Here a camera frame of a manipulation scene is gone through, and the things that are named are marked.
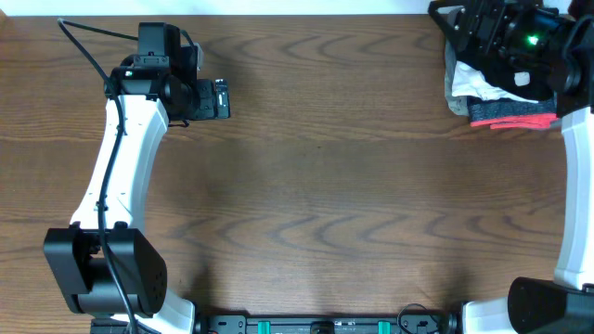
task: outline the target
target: green light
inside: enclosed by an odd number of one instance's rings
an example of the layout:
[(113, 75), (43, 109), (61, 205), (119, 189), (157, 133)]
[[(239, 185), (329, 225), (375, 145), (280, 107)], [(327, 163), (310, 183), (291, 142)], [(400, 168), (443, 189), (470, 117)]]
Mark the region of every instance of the green light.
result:
[(538, 37), (536, 37), (536, 36), (528, 36), (528, 43), (530, 43), (531, 45), (537, 45), (538, 44)]

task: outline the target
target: wooden table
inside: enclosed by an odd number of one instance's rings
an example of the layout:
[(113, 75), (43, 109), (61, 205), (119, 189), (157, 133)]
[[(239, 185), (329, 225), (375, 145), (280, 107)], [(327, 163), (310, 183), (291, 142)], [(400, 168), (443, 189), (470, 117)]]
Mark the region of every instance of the wooden table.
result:
[[(207, 312), (397, 313), (552, 278), (558, 131), (475, 129), (444, 100), (427, 16), (75, 18), (189, 31), (233, 118), (171, 128), (147, 199), (169, 284)], [(109, 72), (136, 45), (76, 32)], [(55, 18), (0, 32), (0, 332), (85, 333), (42, 254), (90, 180), (102, 82)]]

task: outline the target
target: white wall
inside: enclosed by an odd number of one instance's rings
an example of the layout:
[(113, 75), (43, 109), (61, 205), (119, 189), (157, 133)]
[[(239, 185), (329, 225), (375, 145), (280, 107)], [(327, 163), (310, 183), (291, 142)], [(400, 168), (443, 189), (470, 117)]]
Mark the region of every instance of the white wall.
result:
[[(425, 14), (430, 0), (0, 0), (9, 16)], [(571, 0), (545, 0), (567, 11)]]

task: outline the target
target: wood grain tabletop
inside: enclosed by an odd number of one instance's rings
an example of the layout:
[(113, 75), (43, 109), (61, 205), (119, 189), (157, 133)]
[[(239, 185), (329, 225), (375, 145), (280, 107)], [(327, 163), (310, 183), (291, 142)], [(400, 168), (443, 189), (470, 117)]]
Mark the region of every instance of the wood grain tabletop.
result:
[[(71, 18), (188, 30), (233, 117), (170, 128), (147, 237), (202, 310), (396, 314), (552, 279), (562, 241), (559, 131), (471, 128), (444, 100), (428, 16)], [(134, 42), (74, 34), (104, 69)], [(0, 332), (88, 333), (42, 243), (90, 180), (106, 98), (56, 18), (0, 30)]]

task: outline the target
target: white cloth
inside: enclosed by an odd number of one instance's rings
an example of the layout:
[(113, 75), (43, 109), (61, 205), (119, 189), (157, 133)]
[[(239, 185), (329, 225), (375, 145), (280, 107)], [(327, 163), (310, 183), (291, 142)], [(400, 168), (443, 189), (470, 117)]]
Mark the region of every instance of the white cloth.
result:
[[(518, 86), (530, 83), (528, 73), (516, 73), (515, 82)], [(538, 103), (538, 101), (521, 98), (508, 93), (501, 88), (497, 88), (484, 80), (484, 75), (467, 64), (457, 61), (454, 72), (454, 82), (452, 83), (452, 96), (475, 96), (483, 101), (498, 100), (500, 98), (510, 98), (521, 102)]]

